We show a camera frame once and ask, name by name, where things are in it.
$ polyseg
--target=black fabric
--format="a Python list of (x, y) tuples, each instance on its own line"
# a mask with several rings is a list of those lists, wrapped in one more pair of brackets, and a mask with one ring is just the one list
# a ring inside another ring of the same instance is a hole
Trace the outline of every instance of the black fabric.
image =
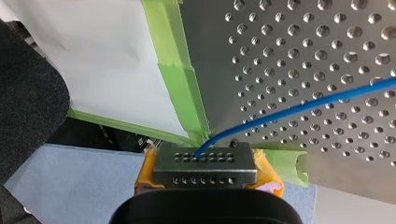
[(0, 185), (62, 124), (69, 106), (59, 73), (0, 22)]
[(23, 206), (4, 188), (0, 186), (0, 211), (3, 216), (0, 216), (0, 224), (40, 224), (40, 222), (25, 213)]

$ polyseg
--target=perforated metal sheet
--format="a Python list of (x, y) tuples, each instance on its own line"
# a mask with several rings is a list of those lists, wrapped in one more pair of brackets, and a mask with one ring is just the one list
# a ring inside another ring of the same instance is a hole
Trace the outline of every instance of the perforated metal sheet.
[[(185, 0), (180, 8), (210, 128), (396, 76), (395, 6)], [(312, 182), (396, 203), (395, 92), (345, 99), (236, 138), (300, 147)]]

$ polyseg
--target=blue cable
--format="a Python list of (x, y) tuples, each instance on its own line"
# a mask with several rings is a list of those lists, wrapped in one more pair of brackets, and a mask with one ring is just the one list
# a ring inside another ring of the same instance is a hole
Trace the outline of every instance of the blue cable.
[(276, 112), (275, 114), (268, 115), (259, 119), (254, 119), (253, 121), (247, 122), (245, 124), (240, 124), (238, 126), (235, 126), (231, 129), (228, 129), (222, 133), (218, 133), (212, 138), (208, 139), (198, 150), (195, 151), (195, 157), (200, 157), (202, 153), (207, 151), (209, 147), (214, 145), (216, 142), (218, 142), (220, 139), (223, 139), (225, 137), (228, 137), (230, 135), (236, 134), (236, 133), (241, 133), (244, 130), (251, 129), (257, 126), (260, 126), (262, 124), (266, 124), (270, 121), (278, 120), (278, 119), (283, 119), (285, 117), (293, 116), (295, 114), (299, 114), (301, 112), (304, 112), (306, 110), (316, 108), (322, 105), (330, 104), (333, 102), (336, 102), (338, 100), (342, 99), (350, 99), (358, 96), (363, 96), (365, 94), (374, 92), (374, 91), (382, 91), (384, 89), (388, 89), (390, 87), (393, 87), (396, 85), (396, 77), (391, 77), (386, 80), (381, 80), (377, 81), (373, 85), (369, 86), (362, 86), (358, 87), (356, 89), (350, 90), (350, 91), (342, 91), (338, 92), (333, 95), (325, 96), (322, 98), (319, 98), (314, 101), (307, 102), (303, 105), (295, 105), (289, 109), (285, 109), (279, 112)]

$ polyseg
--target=green tape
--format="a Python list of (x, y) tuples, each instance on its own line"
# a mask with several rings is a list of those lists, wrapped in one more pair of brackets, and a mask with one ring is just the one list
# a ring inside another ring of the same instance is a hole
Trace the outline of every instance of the green tape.
[(209, 136), (177, 0), (143, 0), (151, 38), (166, 88), (183, 129), (195, 147)]
[(283, 181), (308, 187), (308, 174), (296, 169), (297, 159), (306, 154), (305, 151), (265, 149), (264, 152), (265, 157)]
[(159, 138), (164, 141), (173, 142), (173, 143), (185, 146), (185, 147), (193, 146), (193, 143), (191, 142), (191, 140), (189, 138), (186, 138), (186, 137), (183, 137), (180, 135), (176, 135), (173, 133), (167, 133), (167, 132), (159, 131), (156, 129), (132, 124), (132, 123), (119, 121), (116, 119), (108, 119), (108, 118), (84, 113), (84, 112), (73, 110), (73, 109), (69, 110), (68, 116), (73, 119), (82, 119), (82, 120), (86, 120), (91, 123), (97, 123), (97, 124), (101, 124), (101, 125), (104, 125), (107, 127), (117, 128), (117, 129), (124, 130), (124, 131), (130, 132), (130, 133), (139, 133), (139, 134), (143, 134), (146, 136)]

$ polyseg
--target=metal plate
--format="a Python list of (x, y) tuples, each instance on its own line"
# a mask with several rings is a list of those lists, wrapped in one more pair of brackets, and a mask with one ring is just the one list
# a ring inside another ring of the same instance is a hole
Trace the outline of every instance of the metal plate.
[[(395, 76), (395, 6), (185, 0), (180, 8), (210, 128), (220, 132)], [(345, 99), (236, 138), (306, 150), (313, 183), (396, 203), (395, 92)]]
[(248, 143), (237, 147), (212, 147), (194, 158), (194, 147), (162, 144), (153, 177), (168, 189), (241, 189), (256, 183), (257, 169)]

